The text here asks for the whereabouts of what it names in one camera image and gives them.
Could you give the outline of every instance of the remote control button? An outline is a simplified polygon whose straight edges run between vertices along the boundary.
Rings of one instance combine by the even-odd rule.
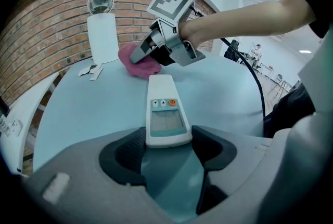
[[[169,105],[172,106],[172,107],[176,106],[176,105],[177,105],[176,100],[174,100],[174,99],[170,99],[170,100],[169,100]]]

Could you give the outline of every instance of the paper scrap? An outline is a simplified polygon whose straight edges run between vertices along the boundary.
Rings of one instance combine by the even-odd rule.
[[[102,66],[102,64],[98,64],[96,67],[90,70],[89,74],[98,72],[99,68]]]
[[[81,75],[84,75],[84,74],[89,73],[89,71],[92,70],[93,68],[95,68],[96,66],[97,66],[97,65],[91,65],[91,66],[89,66],[89,67],[87,67],[87,68],[82,69],[82,70],[79,72],[78,76],[81,76]]]
[[[96,80],[100,74],[100,72],[103,70],[103,67],[99,68],[99,70],[97,72],[95,72],[92,77],[90,77],[89,81],[93,81]]]

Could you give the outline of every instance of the human arm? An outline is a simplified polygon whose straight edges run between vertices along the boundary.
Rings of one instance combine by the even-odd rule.
[[[211,39],[284,34],[316,20],[306,0],[263,2],[179,24],[180,37],[195,48]]]

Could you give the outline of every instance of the brick wall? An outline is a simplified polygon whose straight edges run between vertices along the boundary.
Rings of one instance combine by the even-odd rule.
[[[155,18],[145,12],[151,0],[114,1],[119,47],[140,41]],[[0,96],[8,105],[48,75],[91,56],[87,2],[17,0],[0,34]],[[196,0],[196,7],[214,13],[203,0]],[[211,51],[212,44],[201,47]]]

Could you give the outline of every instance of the light blue table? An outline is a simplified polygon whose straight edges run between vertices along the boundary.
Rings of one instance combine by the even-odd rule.
[[[172,75],[189,124],[262,136],[260,93],[248,69],[205,54],[204,60],[161,72]],[[129,76],[119,60],[103,64],[96,81],[78,77],[91,64],[91,59],[75,63],[51,96],[37,133],[34,170],[74,143],[145,126],[148,81]],[[148,149],[142,174],[148,193],[176,221],[195,217],[203,168],[190,144]]]

